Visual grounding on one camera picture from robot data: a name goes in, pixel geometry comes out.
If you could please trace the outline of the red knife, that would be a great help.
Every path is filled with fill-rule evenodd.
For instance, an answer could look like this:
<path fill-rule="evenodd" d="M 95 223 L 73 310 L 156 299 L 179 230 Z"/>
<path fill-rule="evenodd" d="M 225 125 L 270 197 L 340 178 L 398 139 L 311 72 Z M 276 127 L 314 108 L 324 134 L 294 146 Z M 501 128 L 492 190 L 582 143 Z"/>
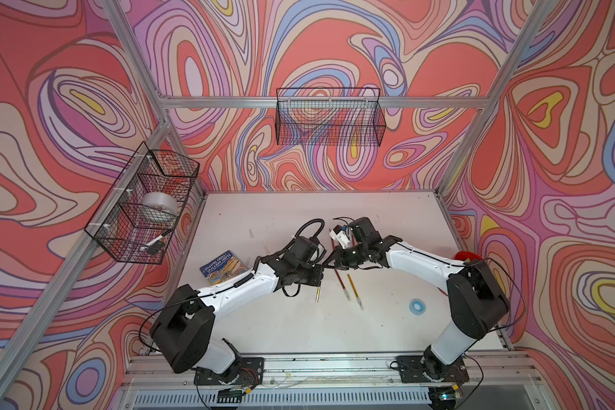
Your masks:
<path fill-rule="evenodd" d="M 343 282 L 342 276 L 340 275 L 339 271 L 338 271 L 338 270 L 336 270 L 336 269 L 335 269 L 335 273 L 336 273 L 336 277 L 337 277 L 337 279 L 338 279 L 338 282 L 340 283 L 340 286 L 341 286 L 341 288 L 342 288 L 343 294 L 345 295 L 345 297 L 347 298 L 347 300 L 348 300 L 349 302 L 351 302 L 350 293 L 349 293 L 349 291 L 347 290 L 347 288 L 346 288 L 346 286 L 345 286 L 345 284 L 344 284 L 344 282 Z"/>

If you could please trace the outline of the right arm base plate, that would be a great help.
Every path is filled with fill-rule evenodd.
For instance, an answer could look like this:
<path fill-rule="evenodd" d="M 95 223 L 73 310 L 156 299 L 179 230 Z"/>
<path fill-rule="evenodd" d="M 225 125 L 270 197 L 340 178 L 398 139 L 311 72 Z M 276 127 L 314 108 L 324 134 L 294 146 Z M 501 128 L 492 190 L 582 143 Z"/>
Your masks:
<path fill-rule="evenodd" d="M 400 355 L 389 364 L 389 369 L 399 372 L 403 384 L 465 384 L 470 380 L 462 356 L 438 370 L 437 376 L 428 374 L 423 359 L 422 355 Z"/>

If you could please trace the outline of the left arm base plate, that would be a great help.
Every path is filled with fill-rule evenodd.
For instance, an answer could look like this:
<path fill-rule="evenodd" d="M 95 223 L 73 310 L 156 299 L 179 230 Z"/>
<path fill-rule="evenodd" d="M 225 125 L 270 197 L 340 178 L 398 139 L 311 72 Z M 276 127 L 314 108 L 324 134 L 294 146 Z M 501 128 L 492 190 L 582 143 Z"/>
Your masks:
<path fill-rule="evenodd" d="M 263 381 L 265 359 L 261 356 L 237 358 L 222 374 L 197 368 L 194 384 L 197 386 L 257 386 Z"/>

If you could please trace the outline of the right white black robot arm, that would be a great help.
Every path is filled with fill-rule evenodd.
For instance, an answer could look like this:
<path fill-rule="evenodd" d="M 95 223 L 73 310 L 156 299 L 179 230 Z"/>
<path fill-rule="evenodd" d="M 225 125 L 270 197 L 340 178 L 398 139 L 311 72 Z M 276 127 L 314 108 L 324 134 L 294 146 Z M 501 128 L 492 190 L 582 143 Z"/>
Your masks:
<path fill-rule="evenodd" d="M 510 302 L 485 261 L 459 261 L 413 247 L 400 237 L 382 237 L 362 217 L 329 231 L 333 251 L 326 266 L 336 270 L 392 268 L 409 273 L 444 292 L 451 319 L 423 353 L 420 370 L 440 382 L 471 346 L 482 340 L 510 311 Z"/>

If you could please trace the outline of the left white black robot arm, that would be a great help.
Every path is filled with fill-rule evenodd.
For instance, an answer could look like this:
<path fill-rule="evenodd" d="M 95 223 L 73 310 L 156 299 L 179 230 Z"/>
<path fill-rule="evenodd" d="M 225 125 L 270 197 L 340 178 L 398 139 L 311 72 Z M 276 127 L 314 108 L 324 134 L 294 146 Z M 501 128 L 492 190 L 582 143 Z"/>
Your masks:
<path fill-rule="evenodd" d="M 323 279 L 317 237 L 295 236 L 283 249 L 259 256 L 253 268 L 199 290 L 182 285 L 160 310 L 150 329 L 152 341 L 175 373 L 193 368 L 228 376 L 239 367 L 239 352 L 213 337 L 219 320 L 288 286 L 317 286 Z"/>

